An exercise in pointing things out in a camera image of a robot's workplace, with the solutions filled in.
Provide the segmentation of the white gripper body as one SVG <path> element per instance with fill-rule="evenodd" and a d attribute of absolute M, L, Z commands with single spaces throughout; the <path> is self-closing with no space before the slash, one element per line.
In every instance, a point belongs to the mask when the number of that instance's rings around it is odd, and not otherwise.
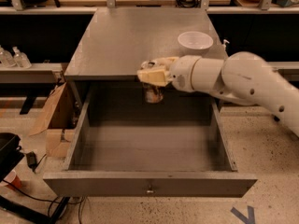
<path fill-rule="evenodd" d="M 201 56 L 186 55 L 171 64 L 171 83 L 178 91 L 193 92 L 192 70 L 200 59 Z"/>

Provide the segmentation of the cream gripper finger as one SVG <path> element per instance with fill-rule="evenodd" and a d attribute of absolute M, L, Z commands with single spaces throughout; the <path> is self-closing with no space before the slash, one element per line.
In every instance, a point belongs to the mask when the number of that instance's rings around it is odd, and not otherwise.
<path fill-rule="evenodd" d="M 142 69 L 150 69 L 153 67 L 162 66 L 166 70 L 170 69 L 170 66 L 178 59 L 178 57 L 163 57 L 163 58 L 156 58 L 149 61 L 144 61 L 141 64 Z"/>
<path fill-rule="evenodd" d="M 143 83 L 158 87 L 165 87 L 171 82 L 170 73 L 164 67 L 138 70 L 137 77 Z"/>

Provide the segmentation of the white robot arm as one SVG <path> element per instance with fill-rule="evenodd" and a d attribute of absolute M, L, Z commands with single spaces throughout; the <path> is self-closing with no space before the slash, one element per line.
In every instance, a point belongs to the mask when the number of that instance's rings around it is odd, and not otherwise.
<path fill-rule="evenodd" d="M 158 58 L 141 64 L 138 79 L 179 91 L 200 91 L 237 105 L 259 105 L 299 135 L 299 90 L 263 58 L 238 52 L 227 59 Z"/>

